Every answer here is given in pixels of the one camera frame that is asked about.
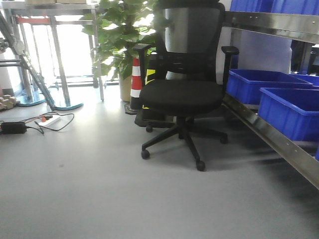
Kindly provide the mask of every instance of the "blue plastic bin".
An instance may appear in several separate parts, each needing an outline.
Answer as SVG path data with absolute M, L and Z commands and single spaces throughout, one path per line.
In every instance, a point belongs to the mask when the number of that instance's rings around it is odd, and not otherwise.
M 271 12 L 274 0 L 233 0 L 231 11 Z
M 312 83 L 315 87 L 319 87 L 319 77 L 318 76 L 299 75 L 299 74 L 292 74 L 292 76 L 297 77 L 298 79 L 307 81 L 309 83 Z
M 274 0 L 271 12 L 318 15 L 318 0 Z
M 317 153 L 316 153 L 316 155 L 315 155 L 315 158 L 316 158 L 316 160 L 319 161 L 319 148 L 318 148 L 318 150 L 317 150 Z
M 319 90 L 262 88 L 258 115 L 291 140 L 319 140 Z
M 229 71 L 227 93 L 243 104 L 259 105 L 260 88 L 309 89 L 312 84 L 292 75 L 275 71 L 232 69 Z

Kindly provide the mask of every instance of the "chair armrest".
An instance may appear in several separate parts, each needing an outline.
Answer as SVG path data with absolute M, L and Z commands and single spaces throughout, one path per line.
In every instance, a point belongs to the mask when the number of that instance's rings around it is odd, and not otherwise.
M 222 46 L 221 50 L 227 55 L 227 54 L 231 54 L 231 55 L 238 55 L 239 54 L 239 50 L 237 47 L 235 46 Z
M 137 51 L 139 53 L 139 59 L 140 59 L 140 70 L 141 70 L 141 80 L 142 80 L 142 86 L 145 85 L 145 52 L 152 47 L 151 44 L 136 44 L 133 47 L 133 50 Z
M 231 57 L 233 55 L 238 55 L 239 50 L 235 46 L 222 46 L 221 50 L 225 53 L 225 63 L 224 63 L 224 73 L 223 73 L 223 95 L 224 95 L 226 93 L 226 88 L 227 88 Z

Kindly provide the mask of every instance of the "chair caster wheel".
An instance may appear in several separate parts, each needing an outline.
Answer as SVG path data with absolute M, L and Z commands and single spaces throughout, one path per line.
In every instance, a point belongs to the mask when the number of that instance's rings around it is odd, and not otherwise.
M 203 161 L 199 161 L 196 163 L 196 168 L 198 171 L 203 172 L 206 169 L 205 163 Z
M 151 125 L 146 125 L 146 132 L 150 133 L 153 131 L 153 127 Z
M 148 159 L 150 157 L 150 152 L 148 150 L 142 150 L 141 151 L 141 156 L 142 156 L 142 159 Z
M 222 144 L 227 144 L 228 143 L 228 137 L 227 135 L 225 136 L 221 136 L 220 140 L 219 140 Z

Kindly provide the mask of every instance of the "metal shelf edge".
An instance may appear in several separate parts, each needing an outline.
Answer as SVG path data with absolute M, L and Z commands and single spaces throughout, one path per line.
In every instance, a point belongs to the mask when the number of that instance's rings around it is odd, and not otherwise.
M 226 12 L 225 27 L 319 43 L 319 16 L 263 12 Z
M 319 189 L 319 161 L 232 96 L 226 94 L 224 105 Z

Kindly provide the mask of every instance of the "power strip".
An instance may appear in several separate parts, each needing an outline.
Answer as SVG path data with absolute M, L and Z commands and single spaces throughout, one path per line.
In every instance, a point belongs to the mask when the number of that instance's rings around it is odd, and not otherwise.
M 52 118 L 47 119 L 46 122 L 39 122 L 39 126 L 48 127 L 50 124 L 53 124 L 54 122 L 57 122 L 60 119 L 61 116 L 52 115 Z

